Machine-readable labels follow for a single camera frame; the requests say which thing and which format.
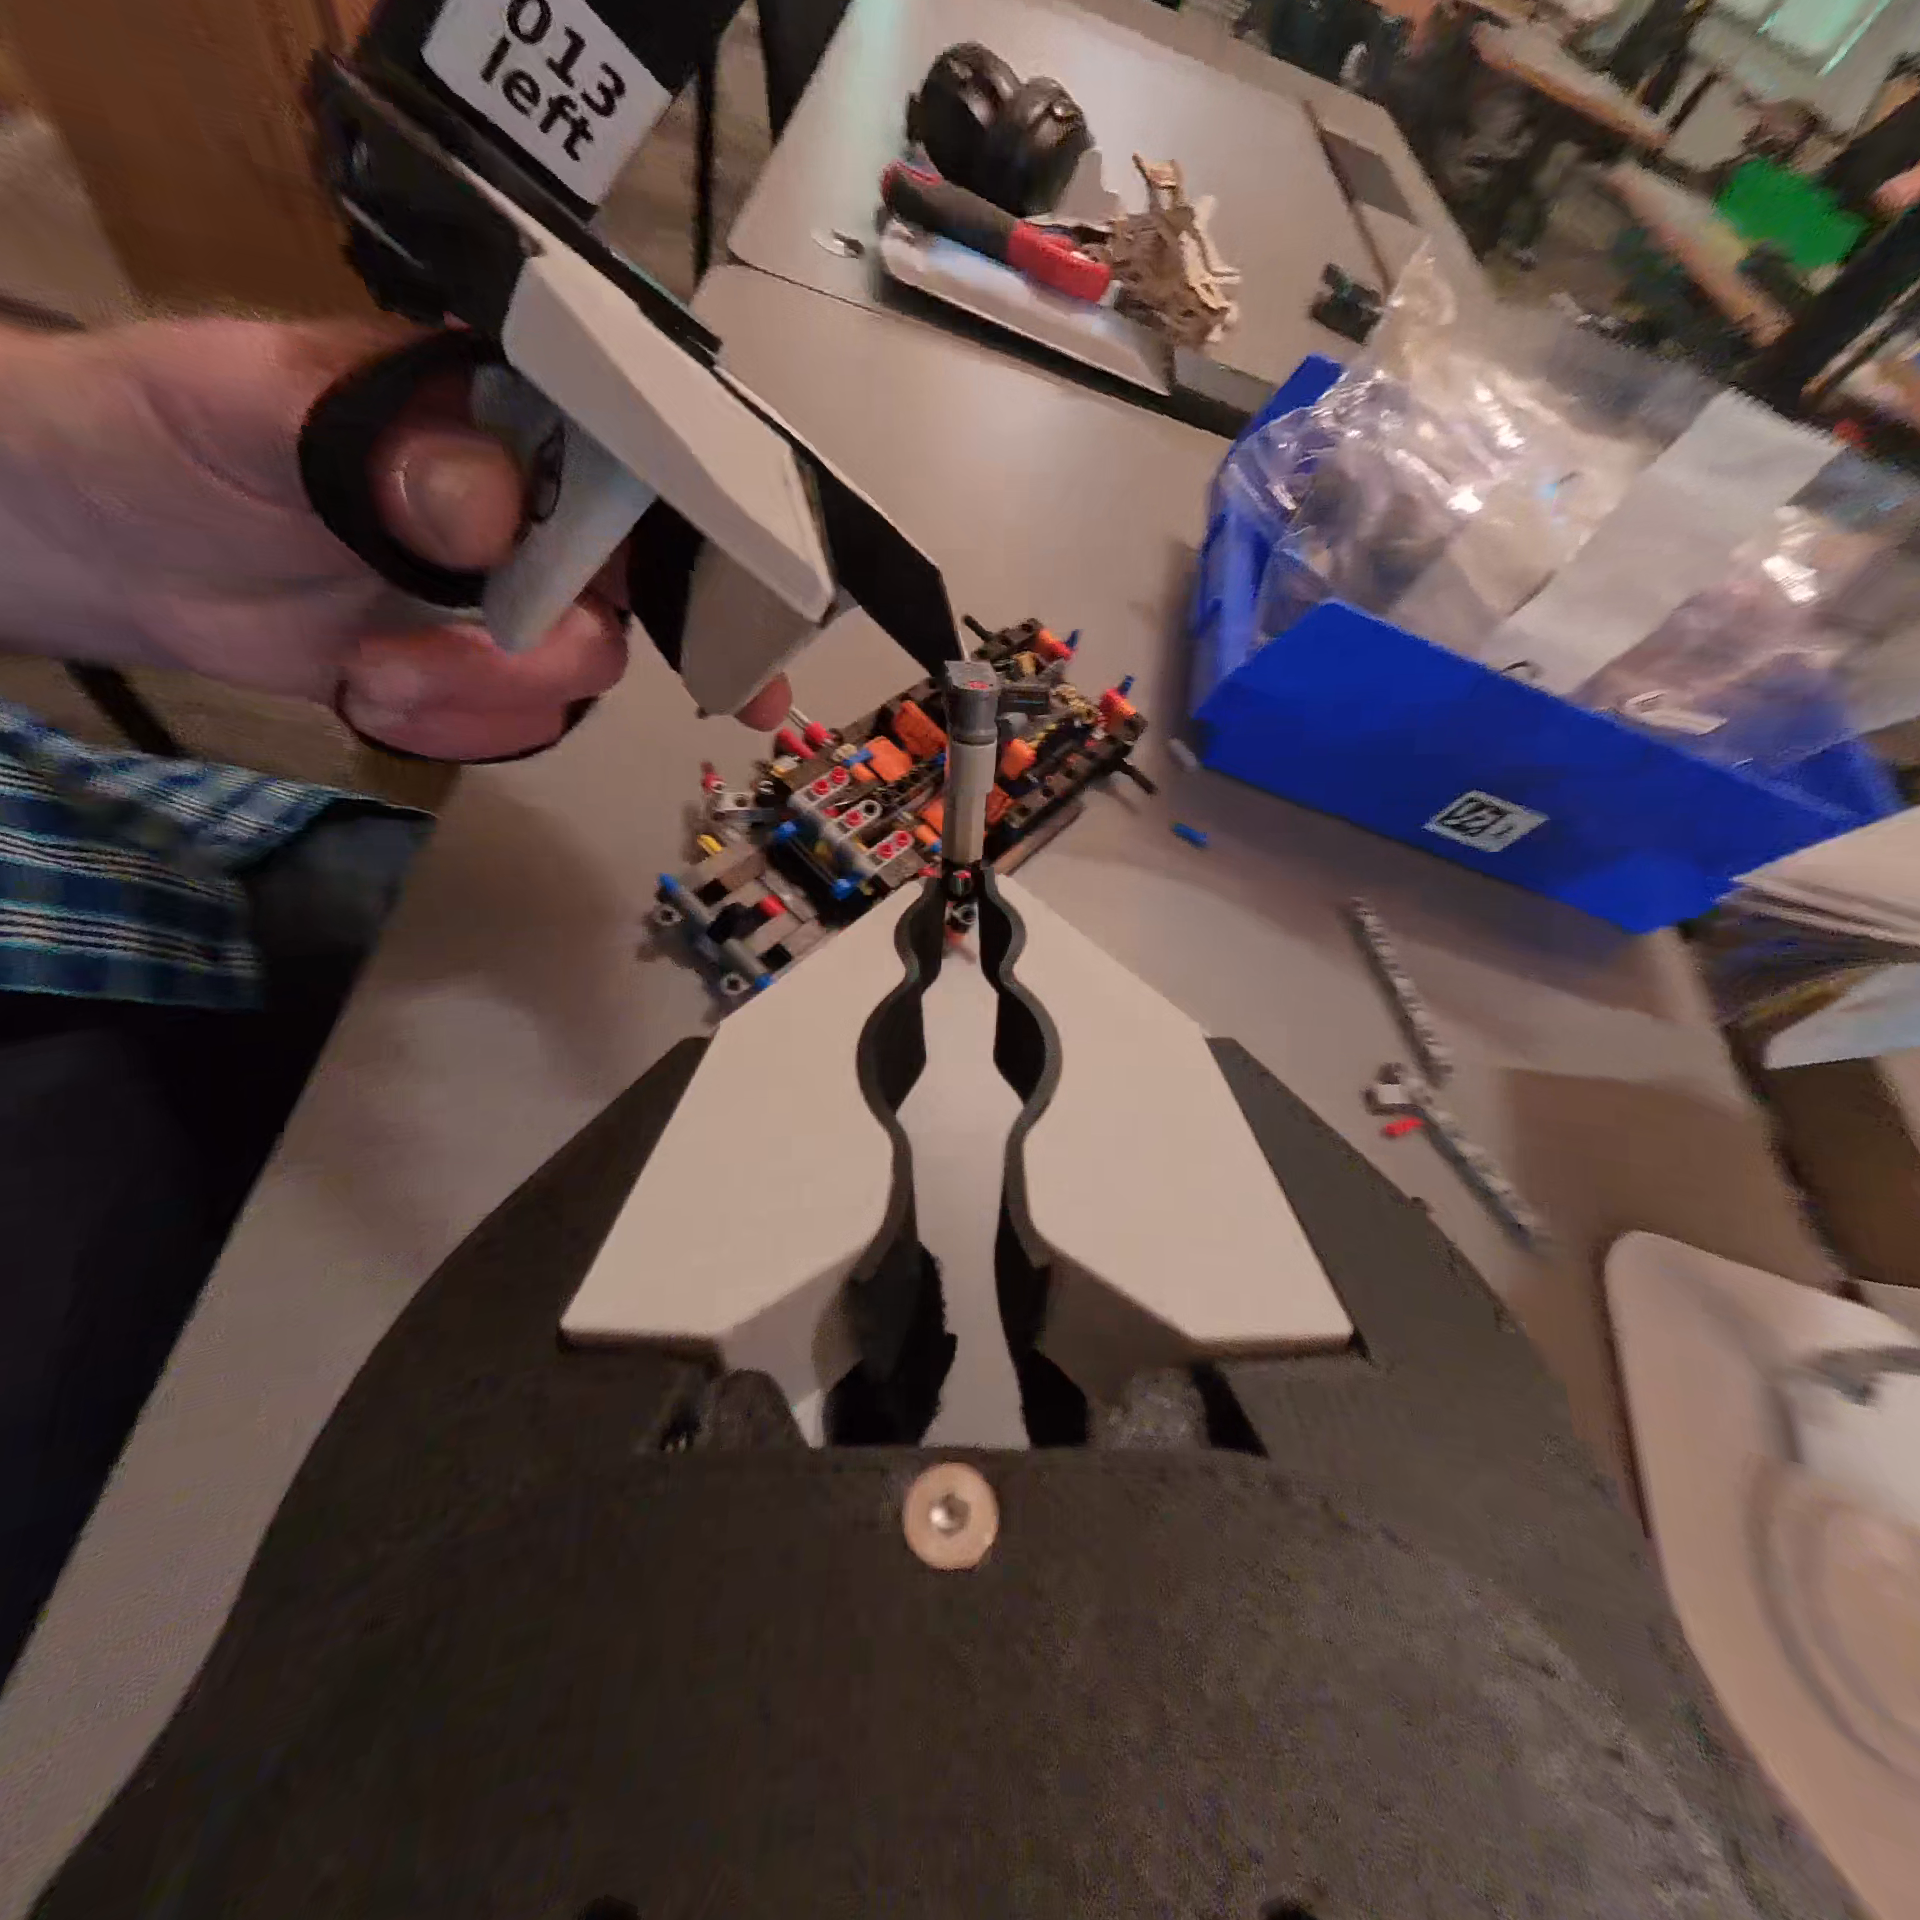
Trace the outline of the blue storage bin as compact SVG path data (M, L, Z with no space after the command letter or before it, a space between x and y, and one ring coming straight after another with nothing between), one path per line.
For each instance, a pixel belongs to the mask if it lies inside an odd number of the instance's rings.
M1212 773L1635 934L1900 809L1860 740L1779 781L1337 601L1270 638L1257 590L1272 550L1218 467L1185 621L1187 710Z

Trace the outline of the green box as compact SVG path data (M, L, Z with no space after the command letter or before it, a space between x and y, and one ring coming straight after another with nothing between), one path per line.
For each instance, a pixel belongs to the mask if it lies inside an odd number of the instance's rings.
M1823 180L1767 156L1743 157L1712 204L1750 248L1771 249L1803 276L1842 265L1867 232Z

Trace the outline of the paper booklet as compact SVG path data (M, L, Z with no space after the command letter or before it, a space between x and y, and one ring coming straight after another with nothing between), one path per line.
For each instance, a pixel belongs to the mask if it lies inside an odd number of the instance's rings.
M1918 809L1743 876L1735 1030L1770 1070L1918 1050Z

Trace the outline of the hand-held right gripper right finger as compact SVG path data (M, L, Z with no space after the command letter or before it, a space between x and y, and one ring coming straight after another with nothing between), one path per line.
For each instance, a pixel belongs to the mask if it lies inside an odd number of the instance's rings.
M1086 1444L1148 1377L1345 1354L1356 1323L1209 1033L986 876L1007 1139L994 1282L1032 1444Z

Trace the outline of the long grey lego liftarm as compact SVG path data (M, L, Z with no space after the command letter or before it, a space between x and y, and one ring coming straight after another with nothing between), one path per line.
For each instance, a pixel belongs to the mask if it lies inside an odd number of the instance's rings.
M1534 1256L1548 1248L1551 1235L1545 1221L1508 1179L1498 1158L1468 1134L1440 1089L1426 1083L1420 1073L1403 1062L1385 1062L1363 1093L1363 1105L1371 1115L1379 1108L1420 1108L1426 1115L1426 1128L1415 1137L1433 1145L1457 1178L1472 1190L1482 1210L1518 1246Z

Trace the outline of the wooden pillar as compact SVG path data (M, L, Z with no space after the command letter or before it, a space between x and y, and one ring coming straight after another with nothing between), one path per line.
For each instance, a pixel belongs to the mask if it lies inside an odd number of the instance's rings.
M171 312L371 320L320 185L308 65L371 2L6 2L6 54L134 288Z

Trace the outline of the person's left hand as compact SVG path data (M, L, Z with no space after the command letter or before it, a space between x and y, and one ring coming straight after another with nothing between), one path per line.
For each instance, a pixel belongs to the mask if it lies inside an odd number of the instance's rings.
M145 320L2 336L6 651L177 667L334 709L388 752L553 747L623 678L606 566L522 656L419 611L314 514L300 427L401 320Z

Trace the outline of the grey lego shock absorber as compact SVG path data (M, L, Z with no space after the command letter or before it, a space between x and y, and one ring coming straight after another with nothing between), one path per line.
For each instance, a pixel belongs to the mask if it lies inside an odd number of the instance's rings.
M996 780L1001 740L996 700L991 692L946 692L945 754L945 876L980 866L988 838L988 802Z

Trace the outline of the lego chassis assembly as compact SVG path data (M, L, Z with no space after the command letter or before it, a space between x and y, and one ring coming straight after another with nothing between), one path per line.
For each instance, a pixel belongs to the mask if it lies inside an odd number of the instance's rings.
M1092 694L1067 681L1076 630L1036 617L993 630L972 614L968 630L972 659L1000 685L983 811L983 852L996 861L1092 785L1131 776L1146 718L1129 681ZM753 785L745 834L819 904L879 899L926 878L945 858L952 732L942 678L921 678L843 728L788 724Z

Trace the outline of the white paper bag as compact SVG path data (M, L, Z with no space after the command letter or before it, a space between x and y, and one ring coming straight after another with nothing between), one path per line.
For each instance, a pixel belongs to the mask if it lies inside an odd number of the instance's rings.
M1838 457L1833 434L1719 390L1572 560L1482 644L1480 660L1554 697L1575 694L1718 588L1738 548Z

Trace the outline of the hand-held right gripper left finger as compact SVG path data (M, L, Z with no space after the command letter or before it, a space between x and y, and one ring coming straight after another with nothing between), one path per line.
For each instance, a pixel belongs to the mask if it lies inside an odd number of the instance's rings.
M563 1313L567 1344L768 1377L839 1444L926 1436L945 1294L902 1106L942 963L928 880L720 1022Z

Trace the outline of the brown wooden model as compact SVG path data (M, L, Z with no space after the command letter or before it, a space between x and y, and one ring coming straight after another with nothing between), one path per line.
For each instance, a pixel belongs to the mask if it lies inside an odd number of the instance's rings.
M1194 353L1240 322L1242 273L1218 251L1212 200L1188 200L1177 160L1135 156L1144 209L1116 213L1092 243L1122 315Z

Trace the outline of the closed silver laptop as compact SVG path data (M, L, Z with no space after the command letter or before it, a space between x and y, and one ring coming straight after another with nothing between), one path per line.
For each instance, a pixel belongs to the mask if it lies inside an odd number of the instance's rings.
M902 220L880 228L879 262L892 283L1083 374L1131 388L1162 412L1247 419L1281 390L1275 378L1176 347L1112 305L1054 292L993 257Z

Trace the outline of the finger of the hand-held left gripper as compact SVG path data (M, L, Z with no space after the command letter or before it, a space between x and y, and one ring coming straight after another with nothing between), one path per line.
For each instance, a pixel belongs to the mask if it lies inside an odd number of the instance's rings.
M798 453L727 374L675 345L585 258L538 245L502 350L560 414L553 508L499 571L499 642L536 648L657 505L706 540L724 604L716 644L684 644L698 706L738 713L830 614L838 582Z
M727 369L719 344L703 333L686 300L663 285L657 273L606 235L598 237L598 251L599 265L619 280L623 292L648 309L648 320L704 366L727 374L755 414L800 457L824 522L838 598L828 620L806 638L786 667L816 633L851 611L866 614L921 666L942 667L960 659L966 642L958 636L953 601L938 560L868 492ZM639 520L599 569L618 577L631 617L675 669L682 669L686 642L706 651L723 630L724 604L714 586L719 563L706 557L706 548L706 540L684 516L657 505Z

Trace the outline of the red handled pliers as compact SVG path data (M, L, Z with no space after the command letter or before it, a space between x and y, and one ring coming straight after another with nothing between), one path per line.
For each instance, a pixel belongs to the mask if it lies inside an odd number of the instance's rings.
M1070 232L1017 217L908 160L880 171L880 204L903 224L996 261L1054 294L1103 305L1113 288L1113 268Z

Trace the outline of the silver monitor stand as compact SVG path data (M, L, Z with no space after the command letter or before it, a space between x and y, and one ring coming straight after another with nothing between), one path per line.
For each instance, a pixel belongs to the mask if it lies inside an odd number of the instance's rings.
M1918 1915L1915 1328L1649 1233L1602 1285L1687 1644L1860 1907Z

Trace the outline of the clear plastic bag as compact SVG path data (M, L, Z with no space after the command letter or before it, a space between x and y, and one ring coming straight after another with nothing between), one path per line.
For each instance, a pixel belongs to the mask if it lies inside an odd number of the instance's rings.
M1422 249L1329 394L1228 459L1231 498L1274 540L1262 633L1337 601L1484 666L1718 394L1739 390L1468 294ZM1915 478L1840 443L1718 588L1564 702L1770 770L1914 721L1915 520Z

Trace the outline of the black earmuffs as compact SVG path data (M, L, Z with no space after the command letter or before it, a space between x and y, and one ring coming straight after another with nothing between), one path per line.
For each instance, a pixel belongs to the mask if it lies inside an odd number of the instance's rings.
M1095 147L1088 117L1063 83L1023 81L979 41L934 58L903 105L903 133L940 176L1015 217L1057 211Z

